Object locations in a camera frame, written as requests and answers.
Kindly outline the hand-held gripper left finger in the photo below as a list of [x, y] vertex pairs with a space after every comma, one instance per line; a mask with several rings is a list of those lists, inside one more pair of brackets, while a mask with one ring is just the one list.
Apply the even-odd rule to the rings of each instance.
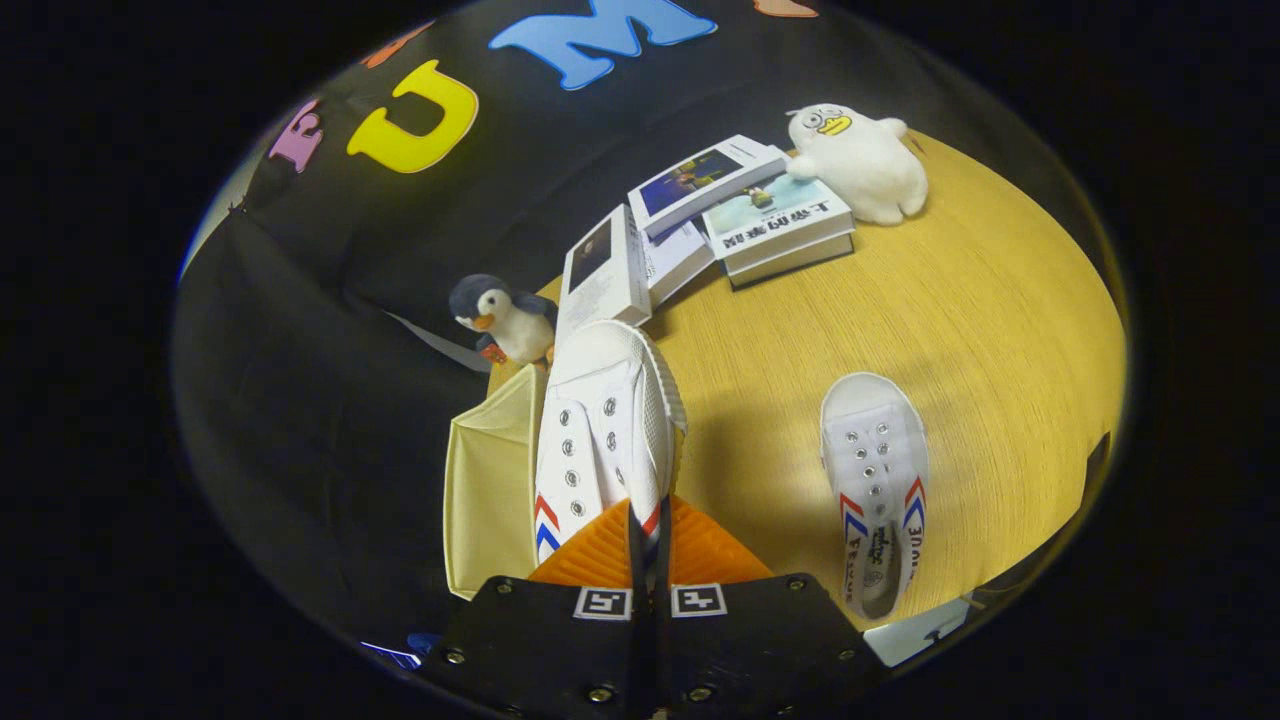
[[621, 502], [541, 565], [552, 582], [488, 579], [421, 675], [490, 719], [645, 717], [641, 538]]

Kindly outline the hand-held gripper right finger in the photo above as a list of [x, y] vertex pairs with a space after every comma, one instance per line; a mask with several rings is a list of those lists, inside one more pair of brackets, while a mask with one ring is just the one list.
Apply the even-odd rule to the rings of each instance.
[[655, 593], [645, 625], [645, 697], [671, 719], [844, 719], [886, 666], [806, 573], [680, 583], [708, 560], [676, 496], [662, 506]]

